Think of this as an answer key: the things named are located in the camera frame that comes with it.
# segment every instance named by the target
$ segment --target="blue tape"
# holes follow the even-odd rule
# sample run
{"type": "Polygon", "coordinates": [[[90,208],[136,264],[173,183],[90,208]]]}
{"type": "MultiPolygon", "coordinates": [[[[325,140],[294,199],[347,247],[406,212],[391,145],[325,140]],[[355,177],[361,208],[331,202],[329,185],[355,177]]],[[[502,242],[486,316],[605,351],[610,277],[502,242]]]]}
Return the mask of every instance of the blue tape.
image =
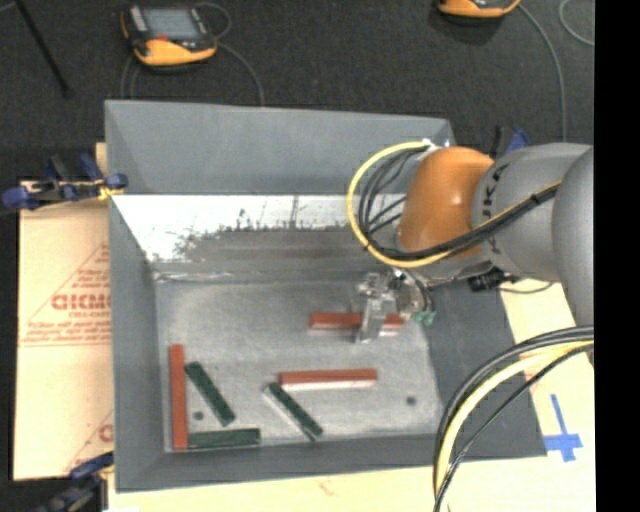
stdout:
{"type": "Polygon", "coordinates": [[[556,395],[551,395],[551,402],[553,403],[553,409],[560,425],[561,434],[552,436],[544,436],[544,444],[547,451],[558,450],[562,455],[563,462],[571,462],[576,460],[576,456],[573,450],[576,448],[582,448],[583,444],[578,434],[569,434],[567,426],[562,417],[562,411],[560,410],[560,403],[556,395]]]}

